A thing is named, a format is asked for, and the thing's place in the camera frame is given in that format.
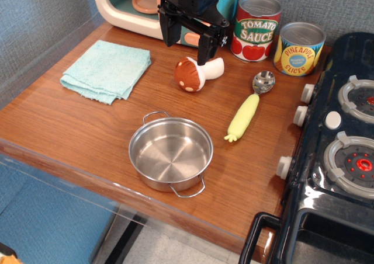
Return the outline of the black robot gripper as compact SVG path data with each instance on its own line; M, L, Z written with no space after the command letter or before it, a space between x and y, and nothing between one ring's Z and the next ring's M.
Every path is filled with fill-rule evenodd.
M200 35L198 65L214 58L224 43L228 20L217 10L219 0L160 0L158 5L164 43L171 47L181 39L185 27Z

